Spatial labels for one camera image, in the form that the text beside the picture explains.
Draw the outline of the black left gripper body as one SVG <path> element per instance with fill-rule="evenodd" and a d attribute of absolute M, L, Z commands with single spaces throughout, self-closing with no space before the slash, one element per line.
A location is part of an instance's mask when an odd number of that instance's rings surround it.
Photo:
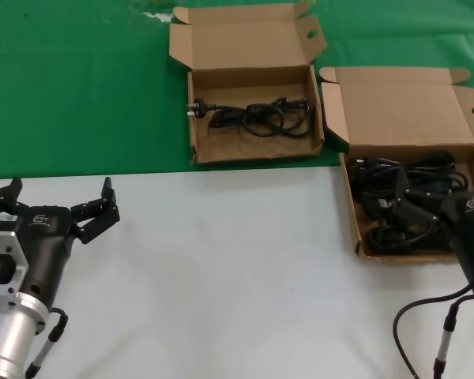
<path fill-rule="evenodd" d="M 20 292 L 52 305 L 75 240 L 74 217 L 66 207 L 16 204 L 15 227 L 28 270 Z"/>

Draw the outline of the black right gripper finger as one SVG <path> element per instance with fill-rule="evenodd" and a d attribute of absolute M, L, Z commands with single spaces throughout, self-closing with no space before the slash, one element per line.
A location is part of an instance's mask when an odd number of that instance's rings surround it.
<path fill-rule="evenodd" d="M 397 169 L 393 216 L 411 224 L 431 227 L 439 221 L 442 202 L 451 193 L 447 175 L 414 172 L 410 180 L 407 171 Z"/>

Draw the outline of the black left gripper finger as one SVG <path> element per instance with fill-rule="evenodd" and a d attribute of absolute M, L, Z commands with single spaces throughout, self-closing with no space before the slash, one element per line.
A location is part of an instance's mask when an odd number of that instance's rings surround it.
<path fill-rule="evenodd" d="M 110 177 L 103 182 L 100 198 L 73 206 L 73 235 L 82 243 L 90 243 L 119 220 L 119 208 Z"/>
<path fill-rule="evenodd" d="M 18 201 L 22 191 L 23 183 L 19 177 L 14 177 L 11 183 L 0 189 L 0 213 L 7 213 L 13 216 L 19 216 L 27 209 L 25 205 Z"/>

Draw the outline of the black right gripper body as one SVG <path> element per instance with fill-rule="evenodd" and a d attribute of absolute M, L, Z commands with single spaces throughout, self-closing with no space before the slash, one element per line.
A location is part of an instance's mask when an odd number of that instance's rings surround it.
<path fill-rule="evenodd" d="M 474 193 L 451 193 L 442 202 L 451 250 L 457 256 L 469 284 L 474 285 Z"/>

